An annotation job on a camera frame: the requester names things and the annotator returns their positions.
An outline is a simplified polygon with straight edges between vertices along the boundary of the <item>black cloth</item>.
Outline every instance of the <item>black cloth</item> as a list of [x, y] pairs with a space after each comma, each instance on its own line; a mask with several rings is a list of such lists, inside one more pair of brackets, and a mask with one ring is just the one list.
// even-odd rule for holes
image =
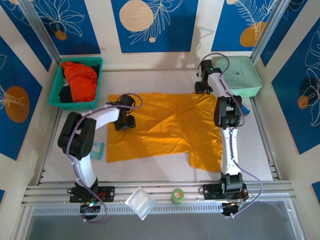
[[63, 104], [73, 103], [70, 85], [64, 86], [59, 93], [60, 101]]

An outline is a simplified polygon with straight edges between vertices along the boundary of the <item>orange cloth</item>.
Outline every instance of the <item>orange cloth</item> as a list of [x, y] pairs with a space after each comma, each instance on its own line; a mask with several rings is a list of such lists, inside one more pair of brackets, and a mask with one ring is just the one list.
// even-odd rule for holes
[[[176, 153], [189, 153], [194, 168], [220, 172], [222, 142], [214, 124], [213, 95], [143, 93], [135, 109], [135, 128], [125, 132], [108, 124], [106, 159], [109, 163]], [[110, 95], [115, 102], [118, 95]], [[139, 99], [133, 98], [139, 105]]]
[[64, 76], [71, 89], [74, 103], [92, 102], [96, 98], [98, 75], [89, 66], [71, 61], [62, 62]]

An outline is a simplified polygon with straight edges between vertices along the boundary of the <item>yellow cloth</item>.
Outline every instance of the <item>yellow cloth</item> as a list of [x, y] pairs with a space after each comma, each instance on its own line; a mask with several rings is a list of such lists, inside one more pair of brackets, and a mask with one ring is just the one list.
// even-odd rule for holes
[[[135, 109], [135, 128], [125, 132], [108, 124], [109, 163], [159, 155], [189, 153], [194, 168], [220, 172], [222, 143], [214, 124], [216, 99], [207, 94], [143, 93]], [[115, 102], [119, 95], [110, 95]], [[136, 104], [140, 101], [134, 97]]]

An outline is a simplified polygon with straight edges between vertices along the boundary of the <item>white table surface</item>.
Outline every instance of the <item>white table surface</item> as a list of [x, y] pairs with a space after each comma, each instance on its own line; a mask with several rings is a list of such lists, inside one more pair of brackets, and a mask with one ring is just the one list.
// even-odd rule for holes
[[[199, 81], [193, 70], [113, 71], [103, 72], [98, 107], [108, 95], [124, 93], [193, 93]], [[273, 180], [258, 125], [249, 98], [242, 100], [251, 113], [245, 125], [238, 129], [238, 161], [240, 166], [264, 181]], [[75, 181], [75, 174], [67, 156], [58, 147], [58, 138], [69, 111], [62, 112], [53, 147], [45, 163], [42, 183]], [[95, 133], [95, 142], [107, 142], [107, 126]], [[220, 173], [196, 169], [188, 163], [188, 153], [170, 154], [108, 163], [106, 146], [100, 160], [92, 159], [92, 167], [99, 181], [111, 182], [162, 182], [162, 181], [218, 181]], [[245, 173], [243, 179], [254, 180]]]

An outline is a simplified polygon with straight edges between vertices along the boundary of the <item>cable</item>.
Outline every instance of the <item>cable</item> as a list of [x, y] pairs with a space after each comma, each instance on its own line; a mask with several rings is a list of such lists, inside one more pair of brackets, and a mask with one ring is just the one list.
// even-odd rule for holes
[[102, 206], [104, 207], [105, 209], [105, 215], [103, 217], [103, 219], [101, 220], [98, 220], [98, 221], [91, 221], [91, 220], [88, 220], [85, 218], [85, 213], [86, 213], [86, 210], [89, 209], [87, 208], [85, 211], [83, 211], [82, 213], [82, 218], [83, 218], [83, 221], [84, 222], [88, 222], [88, 223], [91, 223], [91, 224], [99, 224], [99, 223], [102, 223], [104, 220], [106, 220], [107, 218], [107, 215], [108, 215], [108, 211], [107, 211], [107, 206], [106, 204], [104, 203], [104, 201], [94, 192], [92, 191], [81, 179], [81, 176], [78, 172], [78, 169], [76, 167], [76, 164], [75, 164], [75, 160], [70, 156], [70, 146], [71, 146], [71, 142], [72, 140], [74, 139], [75, 137], [75, 134], [76, 134], [76, 131], [77, 129], [79, 128], [80, 124], [85, 120], [85, 118], [89, 117], [90, 115], [93, 115], [93, 114], [96, 114], [100, 111], [104, 111], [104, 110], [107, 110], [107, 109], [111, 109], [111, 108], [127, 108], [127, 109], [139, 109], [142, 107], [142, 105], [144, 104], [144, 101], [142, 100], [142, 98], [140, 96], [138, 96], [137, 94], [134, 94], [134, 93], [126, 93], [127, 95], [133, 95], [133, 96], [136, 96], [137, 98], [139, 98], [139, 100], [141, 101], [141, 104], [140, 106], [126, 106], [126, 105], [110, 105], [110, 106], [103, 106], [101, 108], [98, 108], [96, 110], [93, 110], [93, 111], [90, 111], [89, 113], [85, 114], [78, 122], [77, 124], [75, 125], [72, 133], [71, 133], [71, 136], [70, 136], [70, 139], [67, 143], [67, 146], [66, 146], [66, 156], [71, 160], [71, 165], [73, 167], [73, 171], [74, 171], [74, 174], [75, 174], [75, 177], [79, 180], [79, 183], [89, 191], [89, 193], [91, 193], [101, 204]]
[[236, 215], [238, 215], [238, 214], [241, 213], [243, 210], [245, 210], [245, 209], [247, 209], [249, 206], [251, 206], [255, 201], [257, 201], [258, 197], [259, 197], [259, 196], [263, 193], [263, 191], [264, 191], [264, 185], [263, 185], [262, 181], [261, 181], [259, 178], [257, 178], [257, 177], [254, 176], [253, 174], [251, 174], [251, 173], [247, 172], [246, 170], [244, 170], [243, 168], [241, 168], [241, 167], [239, 166], [239, 164], [236, 162], [235, 158], [234, 158], [234, 150], [233, 150], [233, 147], [232, 147], [232, 134], [233, 134], [234, 129], [237, 129], [238, 127], [241, 127], [241, 126], [245, 125], [246, 121], [245, 121], [244, 112], [242, 111], [242, 108], [241, 108], [240, 104], [238, 103], [238, 101], [236, 100], [236, 98], [233, 96], [233, 94], [231, 94], [230, 92], [227, 91], [227, 86], [226, 86], [226, 85], [224, 84], [224, 82], [222, 81], [222, 76], [223, 76], [223, 74], [224, 74], [224, 73], [229, 69], [229, 67], [230, 67], [230, 60], [229, 60], [229, 58], [228, 58], [226, 55], [222, 54], [222, 53], [218, 53], [218, 52], [210, 53], [210, 54], [208, 54], [208, 55], [206, 55], [206, 56], [204, 56], [204, 57], [202, 58], [202, 60], [200, 61], [199, 65], [198, 65], [197, 70], [199, 71], [201, 62], [202, 62], [203, 60], [205, 60], [207, 57], [211, 56], [211, 55], [220, 55], [220, 56], [224, 57], [224, 58], [226, 59], [226, 61], [227, 61], [227, 66], [226, 66], [225, 70], [223, 70], [223, 71], [221, 72], [221, 74], [219, 75], [218, 80], [219, 80], [220, 84], [222, 85], [223, 89], [225, 90], [225, 93], [226, 93], [228, 96], [230, 96], [230, 97], [232, 98], [232, 100], [234, 101], [236, 107], [237, 107], [237, 108], [239, 109], [239, 111], [240, 111], [241, 118], [242, 118], [242, 123], [239, 124], [238, 126], [234, 126], [234, 127], [230, 130], [230, 132], [229, 132], [231, 158], [233, 159], [233, 162], [234, 162], [234, 164], [237, 166], [238, 169], [240, 169], [241, 171], [243, 171], [243, 172], [246, 173], [247, 175], [251, 176], [252, 178], [256, 179], [256, 180], [259, 182], [259, 184], [261, 185], [260, 192], [258, 193], [258, 195], [257, 195], [247, 206], [245, 206], [243, 209], [241, 209], [240, 211], [238, 211], [238, 212], [235, 213], [234, 215], [227, 217], [227, 218], [234, 218]]

